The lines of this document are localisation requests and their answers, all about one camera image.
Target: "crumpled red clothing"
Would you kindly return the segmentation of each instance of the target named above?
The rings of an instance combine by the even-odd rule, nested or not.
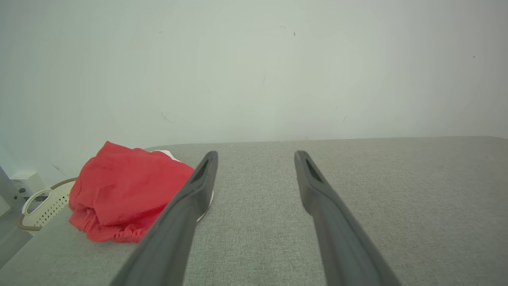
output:
[[[69,222],[92,241],[139,242],[194,169],[162,152],[106,142],[69,195]]]

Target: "gray mattress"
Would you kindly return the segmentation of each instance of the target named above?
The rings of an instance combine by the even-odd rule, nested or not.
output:
[[[186,283],[326,283],[293,156],[306,150],[403,284],[508,281],[508,140],[356,139],[154,147],[195,167],[217,150],[212,206]],[[94,243],[64,209],[0,284],[107,284],[135,244]]]

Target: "gray cushion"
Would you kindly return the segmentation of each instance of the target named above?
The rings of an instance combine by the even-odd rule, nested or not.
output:
[[[403,284],[508,279],[508,140],[443,137],[195,144],[168,149],[195,167],[217,150],[215,197],[185,282],[326,282],[293,162],[306,150]],[[54,217],[0,270],[0,284],[107,284],[134,244],[93,243]]]

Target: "wall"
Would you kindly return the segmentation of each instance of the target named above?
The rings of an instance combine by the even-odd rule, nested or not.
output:
[[[106,140],[508,137],[507,13],[502,0],[3,0],[0,164],[52,184]]]

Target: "white plastic basket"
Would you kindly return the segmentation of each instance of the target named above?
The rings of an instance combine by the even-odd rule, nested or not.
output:
[[[33,194],[23,206],[21,215],[18,217],[17,225],[20,229],[35,235],[47,224],[61,209],[69,204],[69,193],[76,178],[60,182],[49,189],[38,191]],[[31,213],[28,213],[30,204],[36,197],[47,193],[48,197],[41,202]]]

